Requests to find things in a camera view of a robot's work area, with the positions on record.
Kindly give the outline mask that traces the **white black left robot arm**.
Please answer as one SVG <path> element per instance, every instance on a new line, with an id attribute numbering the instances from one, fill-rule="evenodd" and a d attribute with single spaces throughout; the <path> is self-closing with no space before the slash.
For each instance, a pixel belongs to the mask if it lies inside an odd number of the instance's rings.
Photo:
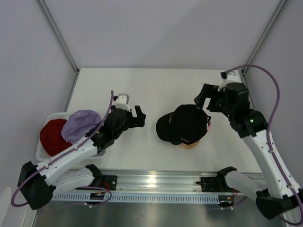
<path id="1" fill-rule="evenodd" d="M 12 196 L 11 205 L 19 206 L 14 201 L 18 192 L 25 198 L 26 205 L 32 210 L 38 210 L 48 204 L 53 196 L 63 192 L 72 189 L 98 190 L 102 185 L 103 175 L 94 164 L 74 173 L 67 171 L 112 146 L 124 131 L 142 128 L 146 114 L 140 106 L 136 105 L 134 108 L 136 116 L 133 116 L 131 110 L 111 106 L 102 121 L 71 147 L 37 165 L 31 161 L 25 163 L 21 168 L 18 188 Z"/>

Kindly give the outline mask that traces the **pink cap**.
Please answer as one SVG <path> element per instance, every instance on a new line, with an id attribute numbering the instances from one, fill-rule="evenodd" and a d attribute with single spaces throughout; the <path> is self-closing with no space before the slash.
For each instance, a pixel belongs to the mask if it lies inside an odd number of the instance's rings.
<path id="1" fill-rule="evenodd" d="M 207 117 L 207 131 L 211 129 L 211 116 Z"/>

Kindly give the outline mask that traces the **red cap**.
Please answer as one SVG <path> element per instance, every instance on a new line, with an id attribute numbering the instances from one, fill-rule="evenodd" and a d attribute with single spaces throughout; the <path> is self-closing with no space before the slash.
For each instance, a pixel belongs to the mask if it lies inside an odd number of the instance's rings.
<path id="1" fill-rule="evenodd" d="M 66 141 L 61 131 L 67 120 L 50 120 L 40 131 L 40 142 L 46 153 L 50 156 L 56 156 L 65 149 L 71 147 L 71 143 Z"/>

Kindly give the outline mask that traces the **lilac cap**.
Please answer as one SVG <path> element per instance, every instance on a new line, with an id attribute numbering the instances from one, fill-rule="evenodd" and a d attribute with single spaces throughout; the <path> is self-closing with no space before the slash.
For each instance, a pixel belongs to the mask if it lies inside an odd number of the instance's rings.
<path id="1" fill-rule="evenodd" d="M 93 110 L 78 110 L 66 121 L 62 128 L 61 136 L 65 141 L 73 145 L 101 121 L 101 116 Z"/>

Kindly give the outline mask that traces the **black cap gold logo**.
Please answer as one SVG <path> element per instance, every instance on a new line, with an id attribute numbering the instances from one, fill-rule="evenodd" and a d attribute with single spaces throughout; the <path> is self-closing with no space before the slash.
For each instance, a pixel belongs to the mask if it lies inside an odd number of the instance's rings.
<path id="1" fill-rule="evenodd" d="M 180 105 L 175 111 L 158 119 L 156 133 L 160 140 L 173 145 L 192 144 L 207 134 L 209 115 L 194 104 Z"/>

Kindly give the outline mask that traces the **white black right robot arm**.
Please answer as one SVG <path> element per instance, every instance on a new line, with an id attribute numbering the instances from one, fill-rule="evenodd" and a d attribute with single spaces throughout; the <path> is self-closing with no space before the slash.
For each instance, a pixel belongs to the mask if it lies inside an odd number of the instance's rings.
<path id="1" fill-rule="evenodd" d="M 264 115 L 250 107 L 249 91 L 239 82 L 219 88 L 204 84 L 194 102 L 202 109 L 209 99 L 207 110 L 225 115 L 233 130 L 243 139 L 259 168 L 265 184 L 261 184 L 230 166 L 217 172 L 216 187 L 221 191 L 236 189 L 253 201 L 260 213 L 273 219 L 296 207 L 302 207 L 303 190 L 295 180 L 284 177 L 290 173 L 282 163 L 274 142 L 270 140 L 269 125 Z"/>

